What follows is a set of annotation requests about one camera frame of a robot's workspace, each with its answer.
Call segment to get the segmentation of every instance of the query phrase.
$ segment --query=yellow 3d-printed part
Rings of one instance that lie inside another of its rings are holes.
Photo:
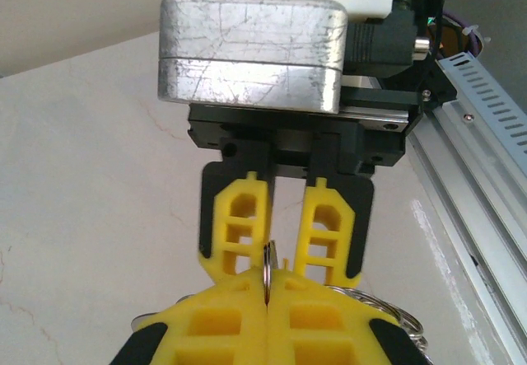
[[[382,311],[286,270],[273,270],[267,364],[390,365],[371,320]]]
[[[262,267],[264,244],[269,239],[271,200],[266,181],[256,179],[250,171],[247,178],[235,180],[214,199],[212,254],[199,262],[208,275],[218,282],[236,274],[241,257],[250,266]]]
[[[189,297],[146,319],[168,326],[151,365],[264,365],[266,317],[262,270]]]
[[[355,212],[337,190],[326,187],[325,178],[318,178],[314,187],[306,187],[296,243],[295,273],[305,276],[308,264],[322,266],[326,268],[326,284],[356,287],[360,275],[346,276],[354,222]],[[311,245],[324,247],[325,256],[310,254]]]

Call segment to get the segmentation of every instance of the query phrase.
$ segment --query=marble surface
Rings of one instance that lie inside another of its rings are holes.
[[[105,364],[131,320],[211,285],[187,106],[156,99],[157,35],[0,80],[0,363]],[[507,363],[405,157],[375,175],[361,287],[412,312],[436,364]],[[279,179],[292,257],[303,182]]]

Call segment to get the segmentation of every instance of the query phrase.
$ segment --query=yellow plastic object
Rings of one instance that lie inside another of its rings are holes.
[[[268,184],[257,180],[253,171],[246,179],[233,181],[216,196],[212,255],[205,258],[199,254],[200,264],[214,282],[237,274],[236,264],[241,264],[241,257],[249,261],[246,269],[249,264],[262,267],[264,244],[269,240],[271,209]]]
[[[273,270],[267,364],[390,365],[369,322],[382,311],[286,270]]]
[[[145,320],[168,329],[151,365],[264,365],[262,270],[251,269]]]
[[[346,267],[355,212],[337,190],[326,187],[326,182],[325,178],[318,178],[316,186],[305,189],[293,270],[305,276],[308,264],[322,266],[326,268],[326,284],[354,288],[361,276],[348,278]],[[315,227],[316,223],[325,229]],[[311,246],[325,247],[325,256],[310,254]]]
[[[391,316],[293,272],[262,270],[221,281],[155,314],[139,329],[168,329],[151,365],[390,365],[369,322]]]

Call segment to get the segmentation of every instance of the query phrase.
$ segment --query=silver metal box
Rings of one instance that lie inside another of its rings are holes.
[[[337,114],[346,29],[329,0],[164,0],[159,98]]]

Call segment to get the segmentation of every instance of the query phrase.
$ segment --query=bolt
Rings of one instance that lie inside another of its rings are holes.
[[[430,101],[430,98],[431,98],[431,91],[429,91],[428,89],[425,89],[424,91],[422,91],[423,101]]]

